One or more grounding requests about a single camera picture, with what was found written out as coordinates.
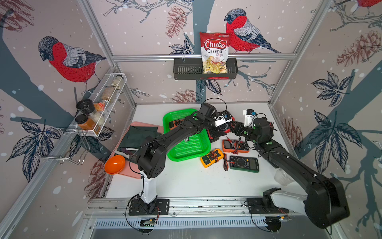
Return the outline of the red multimeter with leads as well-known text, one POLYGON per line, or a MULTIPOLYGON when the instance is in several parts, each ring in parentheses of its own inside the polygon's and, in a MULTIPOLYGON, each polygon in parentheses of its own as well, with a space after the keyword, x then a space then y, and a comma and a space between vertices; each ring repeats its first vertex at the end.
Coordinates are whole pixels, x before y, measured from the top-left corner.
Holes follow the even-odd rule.
POLYGON ((207 130, 209 140, 211 143, 216 142, 219 140, 221 136, 227 135, 229 132, 231 132, 231 129, 234 127, 235 121, 227 122, 225 124, 222 124, 218 127, 214 127, 207 130))

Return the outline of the green plastic basket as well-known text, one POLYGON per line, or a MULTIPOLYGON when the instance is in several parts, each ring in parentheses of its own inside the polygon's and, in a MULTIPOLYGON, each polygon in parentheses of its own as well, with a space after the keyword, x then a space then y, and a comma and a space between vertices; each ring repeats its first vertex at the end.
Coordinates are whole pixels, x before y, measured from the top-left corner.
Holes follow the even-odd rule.
MULTIPOLYGON (((196 109, 173 111, 163 116, 164 133, 170 131, 170 122, 183 120, 186 116, 196 112, 196 109)), ((202 157, 211 150, 211 143, 207 131, 204 129, 199 134, 192 135, 174 146, 167 156, 170 160, 180 162, 196 157, 202 157)))

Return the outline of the dark green multimeter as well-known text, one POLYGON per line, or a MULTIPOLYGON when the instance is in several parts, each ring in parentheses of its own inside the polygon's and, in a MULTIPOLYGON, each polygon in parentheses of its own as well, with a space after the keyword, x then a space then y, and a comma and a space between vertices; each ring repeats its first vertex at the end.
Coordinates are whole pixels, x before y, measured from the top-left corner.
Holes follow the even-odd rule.
POLYGON ((258 158, 255 157, 243 157, 238 155, 232 155, 229 158, 230 169, 247 171, 253 173, 259 173, 260 167, 258 158))

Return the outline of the orange multimeter leads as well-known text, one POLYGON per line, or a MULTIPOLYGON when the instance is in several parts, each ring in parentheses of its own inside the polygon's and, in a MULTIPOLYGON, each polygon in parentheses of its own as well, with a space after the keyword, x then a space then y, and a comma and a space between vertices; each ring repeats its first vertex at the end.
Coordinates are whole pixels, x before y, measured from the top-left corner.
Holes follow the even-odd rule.
POLYGON ((183 123, 183 119, 177 119, 169 122, 169 129, 172 130, 183 123))

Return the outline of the orange black multimeter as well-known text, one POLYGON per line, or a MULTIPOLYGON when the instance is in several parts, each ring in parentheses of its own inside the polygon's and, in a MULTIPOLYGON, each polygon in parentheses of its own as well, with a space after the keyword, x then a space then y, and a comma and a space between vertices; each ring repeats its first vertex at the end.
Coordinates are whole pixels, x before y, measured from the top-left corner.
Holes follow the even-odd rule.
POLYGON ((222 149, 223 149, 223 152, 233 153, 233 154, 249 153, 250 151, 247 142, 238 141, 238 140, 230 140, 230 139, 226 139, 222 141, 222 149))

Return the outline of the yellow multimeter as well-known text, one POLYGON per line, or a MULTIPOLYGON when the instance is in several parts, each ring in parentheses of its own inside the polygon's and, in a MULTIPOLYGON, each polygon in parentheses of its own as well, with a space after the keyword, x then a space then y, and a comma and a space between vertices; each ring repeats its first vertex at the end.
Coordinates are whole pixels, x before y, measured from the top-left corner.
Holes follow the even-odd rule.
POLYGON ((208 168, 211 165, 219 162, 224 158, 224 153, 220 149, 215 149, 209 152, 207 155, 201 157, 201 163, 204 168, 208 168))

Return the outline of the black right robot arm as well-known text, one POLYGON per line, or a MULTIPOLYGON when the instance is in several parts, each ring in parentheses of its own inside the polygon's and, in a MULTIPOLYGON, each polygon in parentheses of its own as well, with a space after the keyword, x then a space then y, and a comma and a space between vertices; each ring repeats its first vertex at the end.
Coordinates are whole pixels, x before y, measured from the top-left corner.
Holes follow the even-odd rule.
POLYGON ((273 140, 274 129, 266 117, 254 118, 250 126, 234 121, 231 132, 254 143, 256 151, 274 167, 282 169, 305 191, 305 195, 271 193, 272 203, 307 216, 317 227, 325 229, 350 216, 345 190, 340 180, 309 168, 293 157, 277 141, 273 140))

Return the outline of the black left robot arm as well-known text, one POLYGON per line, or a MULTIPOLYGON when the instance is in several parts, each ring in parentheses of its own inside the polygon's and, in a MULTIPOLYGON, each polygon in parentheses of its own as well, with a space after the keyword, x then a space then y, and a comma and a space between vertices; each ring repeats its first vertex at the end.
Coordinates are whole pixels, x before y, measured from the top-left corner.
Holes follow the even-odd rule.
POLYGON ((232 115, 227 110, 218 112, 213 105, 203 103, 198 111, 186 116, 183 122, 173 130, 155 138, 147 137, 132 156, 143 179, 142 192, 138 198, 139 205, 145 207, 148 212, 154 210, 158 198, 155 178, 165 168, 168 151, 187 137, 204 129, 219 129, 221 125, 232 121, 232 115))

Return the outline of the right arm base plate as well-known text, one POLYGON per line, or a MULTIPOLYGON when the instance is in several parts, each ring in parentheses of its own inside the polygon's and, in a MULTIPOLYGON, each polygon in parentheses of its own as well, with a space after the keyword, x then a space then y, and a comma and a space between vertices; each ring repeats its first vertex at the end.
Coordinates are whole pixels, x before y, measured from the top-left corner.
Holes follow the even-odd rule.
POLYGON ((247 198, 245 205, 247 206, 250 214, 288 214, 289 210, 286 208, 276 207, 273 202, 262 197, 247 198))

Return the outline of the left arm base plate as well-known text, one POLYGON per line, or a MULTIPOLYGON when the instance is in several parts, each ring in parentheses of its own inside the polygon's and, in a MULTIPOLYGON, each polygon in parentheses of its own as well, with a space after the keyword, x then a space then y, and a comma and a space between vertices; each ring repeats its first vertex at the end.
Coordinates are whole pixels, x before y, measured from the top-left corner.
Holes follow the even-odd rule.
POLYGON ((154 199, 151 203, 146 204, 141 198, 133 199, 128 208, 129 216, 162 216, 169 214, 169 199, 154 199))

